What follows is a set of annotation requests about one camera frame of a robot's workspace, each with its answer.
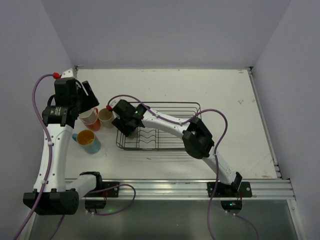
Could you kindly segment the pink faceted mug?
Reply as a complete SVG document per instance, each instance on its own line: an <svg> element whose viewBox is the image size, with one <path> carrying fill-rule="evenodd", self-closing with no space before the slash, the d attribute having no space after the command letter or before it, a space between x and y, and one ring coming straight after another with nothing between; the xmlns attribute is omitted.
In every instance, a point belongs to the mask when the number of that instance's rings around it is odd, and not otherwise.
<svg viewBox="0 0 320 240"><path fill-rule="evenodd" d="M94 124L98 119L98 112L99 112L98 109L94 107L94 108L91 108L90 110L80 113L78 117L83 124L91 125L91 124Z"/></svg>

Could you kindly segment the beige tumbler cup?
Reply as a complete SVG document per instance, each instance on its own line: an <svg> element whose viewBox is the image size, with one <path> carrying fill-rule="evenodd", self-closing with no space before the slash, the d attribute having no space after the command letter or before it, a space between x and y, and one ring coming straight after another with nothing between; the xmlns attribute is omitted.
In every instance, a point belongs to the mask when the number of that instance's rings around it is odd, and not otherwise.
<svg viewBox="0 0 320 240"><path fill-rule="evenodd" d="M107 108L103 108L98 112L98 119L101 125L107 129L114 127L112 121L115 119L114 114Z"/></svg>

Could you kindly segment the orange mug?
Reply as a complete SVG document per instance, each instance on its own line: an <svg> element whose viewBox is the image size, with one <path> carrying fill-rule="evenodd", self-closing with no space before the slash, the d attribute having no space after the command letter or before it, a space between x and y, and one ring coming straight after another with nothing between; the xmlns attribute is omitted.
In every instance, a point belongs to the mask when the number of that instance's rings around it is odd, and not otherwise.
<svg viewBox="0 0 320 240"><path fill-rule="evenodd" d="M93 132L97 132L97 131L99 131L100 128L101 128L101 122L100 122L100 120L97 118L94 123L86 124L85 126L86 126L89 130L91 130L91 131L93 131Z"/></svg>

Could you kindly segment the blue butterfly mug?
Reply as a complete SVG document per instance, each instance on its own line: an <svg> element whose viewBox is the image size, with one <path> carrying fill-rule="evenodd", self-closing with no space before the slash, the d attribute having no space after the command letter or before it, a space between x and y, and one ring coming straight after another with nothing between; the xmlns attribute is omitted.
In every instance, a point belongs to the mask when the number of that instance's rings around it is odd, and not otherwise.
<svg viewBox="0 0 320 240"><path fill-rule="evenodd" d="M88 154L96 154L101 149L100 140L91 130L87 129L79 133L73 133L71 137Z"/></svg>

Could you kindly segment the small olive green mug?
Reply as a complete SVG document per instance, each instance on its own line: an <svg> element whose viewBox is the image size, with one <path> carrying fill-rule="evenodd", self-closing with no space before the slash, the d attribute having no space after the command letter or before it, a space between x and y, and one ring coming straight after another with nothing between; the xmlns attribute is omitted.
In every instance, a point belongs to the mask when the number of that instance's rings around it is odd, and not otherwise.
<svg viewBox="0 0 320 240"><path fill-rule="evenodd" d="M133 130L129 135L128 135L128 138L129 139L134 139L138 136L138 132L139 132L139 129L136 128L135 130Z"/></svg>

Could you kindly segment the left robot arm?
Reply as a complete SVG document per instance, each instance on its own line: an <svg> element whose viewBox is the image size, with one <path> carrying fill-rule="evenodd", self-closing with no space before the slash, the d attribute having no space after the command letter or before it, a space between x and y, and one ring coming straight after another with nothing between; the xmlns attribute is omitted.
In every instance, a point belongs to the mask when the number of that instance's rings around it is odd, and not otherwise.
<svg viewBox="0 0 320 240"><path fill-rule="evenodd" d="M99 105L87 81L74 77L56 78L54 95L38 113L44 131L40 170L32 192L23 195L23 203L38 215L73 215L79 200L100 190L102 176L97 171L82 172L72 183L65 180L69 142L79 114Z"/></svg>

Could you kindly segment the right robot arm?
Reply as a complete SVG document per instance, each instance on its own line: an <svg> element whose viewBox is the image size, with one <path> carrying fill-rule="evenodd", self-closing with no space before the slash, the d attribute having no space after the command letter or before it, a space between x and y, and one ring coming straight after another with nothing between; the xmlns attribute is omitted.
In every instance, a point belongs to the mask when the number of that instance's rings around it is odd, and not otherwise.
<svg viewBox="0 0 320 240"><path fill-rule="evenodd" d="M183 141L184 149L189 156L204 161L222 184L233 192L239 190L242 176L218 152L218 146L228 130L227 118L219 110L206 109L189 119L184 119L156 111L142 102L133 106L124 99L106 107L116 115L112 124L126 137L137 128L156 129L171 134ZM205 112L218 113L225 121L225 128L218 142L214 142L213 135L198 117Z"/></svg>

